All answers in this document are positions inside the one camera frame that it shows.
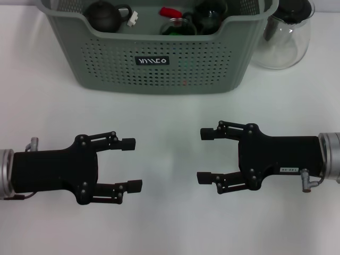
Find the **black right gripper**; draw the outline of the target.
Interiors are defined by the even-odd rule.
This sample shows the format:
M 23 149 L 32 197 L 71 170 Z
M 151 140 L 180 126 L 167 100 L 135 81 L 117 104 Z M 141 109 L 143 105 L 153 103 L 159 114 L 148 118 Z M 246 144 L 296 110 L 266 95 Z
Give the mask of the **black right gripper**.
M 313 177 L 320 176 L 324 161 L 317 136 L 272 137 L 254 124 L 219 121 L 216 129 L 201 128 L 201 140 L 230 139 L 239 142 L 240 172 L 214 174 L 197 172 L 201 185 L 216 184 L 217 193 L 261 188 L 271 175 L 300 175 L 307 169 Z

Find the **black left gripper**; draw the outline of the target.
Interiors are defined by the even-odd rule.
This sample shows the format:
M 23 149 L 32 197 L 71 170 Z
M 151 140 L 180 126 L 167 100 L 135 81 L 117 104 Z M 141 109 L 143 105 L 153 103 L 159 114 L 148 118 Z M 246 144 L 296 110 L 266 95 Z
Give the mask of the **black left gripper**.
M 16 152 L 12 167 L 14 191 L 29 193 L 67 190 L 75 195 L 77 203 L 81 205 L 91 202 L 120 205 L 125 192 L 141 192 L 142 180 L 97 183 L 96 153 L 106 150 L 133 151 L 135 145 L 135 138 L 120 140 L 115 131 L 110 131 L 89 136 L 78 135 L 66 149 Z

